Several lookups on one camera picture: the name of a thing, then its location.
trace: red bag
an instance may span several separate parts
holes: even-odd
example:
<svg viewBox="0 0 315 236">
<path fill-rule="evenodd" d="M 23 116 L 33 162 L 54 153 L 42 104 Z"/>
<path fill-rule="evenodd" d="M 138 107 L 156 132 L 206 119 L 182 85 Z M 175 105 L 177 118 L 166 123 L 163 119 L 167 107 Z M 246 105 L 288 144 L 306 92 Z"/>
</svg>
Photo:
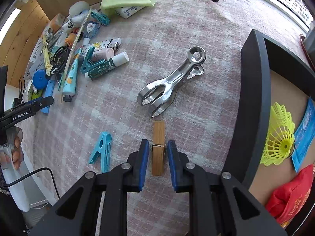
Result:
<svg viewBox="0 0 315 236">
<path fill-rule="evenodd" d="M 281 226 L 285 227 L 308 199 L 313 182 L 313 168 L 313 165 L 303 168 L 291 182 L 274 190 L 269 198 L 265 208 Z"/>
</svg>

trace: human hand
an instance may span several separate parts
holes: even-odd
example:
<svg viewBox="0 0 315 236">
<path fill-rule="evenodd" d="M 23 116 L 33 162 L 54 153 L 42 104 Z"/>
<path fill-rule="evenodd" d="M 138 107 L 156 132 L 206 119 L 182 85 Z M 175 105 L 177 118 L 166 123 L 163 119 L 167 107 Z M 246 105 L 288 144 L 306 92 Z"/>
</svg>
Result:
<svg viewBox="0 0 315 236">
<path fill-rule="evenodd" d="M 12 152 L 12 161 L 14 164 L 15 169 L 19 169 L 21 166 L 21 162 L 24 160 L 24 155 L 23 151 L 21 148 L 21 141 L 23 139 L 23 133 L 21 128 L 15 127 L 16 128 L 16 136 L 14 139 L 14 149 Z M 10 162 L 10 157 L 4 154 L 4 152 L 0 152 L 0 164 L 1 163 L 9 163 Z"/>
</svg>

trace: metal screw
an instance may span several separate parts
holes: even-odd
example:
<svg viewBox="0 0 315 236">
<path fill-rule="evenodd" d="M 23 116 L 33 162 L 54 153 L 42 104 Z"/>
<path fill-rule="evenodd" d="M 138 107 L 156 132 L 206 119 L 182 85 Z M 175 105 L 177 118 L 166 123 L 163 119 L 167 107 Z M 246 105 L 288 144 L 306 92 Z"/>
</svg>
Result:
<svg viewBox="0 0 315 236">
<path fill-rule="evenodd" d="M 129 168 L 131 168 L 131 165 L 128 162 L 125 162 L 121 165 L 122 169 L 127 170 Z"/>
<path fill-rule="evenodd" d="M 87 179 L 94 178 L 94 173 L 92 171 L 86 172 L 85 173 L 85 178 L 87 178 Z"/>
<path fill-rule="evenodd" d="M 195 167 L 195 164 L 194 163 L 192 163 L 192 162 L 187 162 L 186 163 L 186 168 L 188 168 L 188 169 L 193 169 Z"/>
<path fill-rule="evenodd" d="M 229 172 L 223 172 L 222 173 L 222 177 L 224 179 L 230 179 L 232 176 L 231 176 L 231 173 L 229 173 Z"/>
</svg>

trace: stainless steel clip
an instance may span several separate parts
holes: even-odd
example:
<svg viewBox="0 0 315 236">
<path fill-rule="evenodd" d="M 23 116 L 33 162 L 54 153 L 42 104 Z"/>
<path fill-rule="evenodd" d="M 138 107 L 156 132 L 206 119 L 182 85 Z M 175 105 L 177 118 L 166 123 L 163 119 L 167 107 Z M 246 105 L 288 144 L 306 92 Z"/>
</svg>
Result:
<svg viewBox="0 0 315 236">
<path fill-rule="evenodd" d="M 138 94 L 137 101 L 141 106 L 150 104 L 149 113 L 152 118 L 164 112 L 174 101 L 176 92 L 186 80 L 195 75 L 202 75 L 204 68 L 201 64 L 206 60 L 206 51 L 194 46 L 187 52 L 187 57 L 181 65 L 169 76 L 153 81 L 146 85 Z"/>
</svg>

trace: light blue tube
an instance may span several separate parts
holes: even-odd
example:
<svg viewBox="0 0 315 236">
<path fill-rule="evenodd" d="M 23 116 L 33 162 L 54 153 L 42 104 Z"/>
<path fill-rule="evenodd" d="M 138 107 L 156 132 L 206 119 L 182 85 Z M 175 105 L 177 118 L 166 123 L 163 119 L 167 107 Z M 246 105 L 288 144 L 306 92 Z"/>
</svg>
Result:
<svg viewBox="0 0 315 236">
<path fill-rule="evenodd" d="M 76 93 L 77 72 L 79 64 L 78 57 L 81 54 L 81 50 L 82 48 L 79 48 L 75 52 L 70 71 L 68 72 L 67 78 L 65 80 L 65 85 L 62 89 L 62 95 L 65 95 L 63 101 L 65 102 L 71 102 L 72 97 Z"/>
</svg>

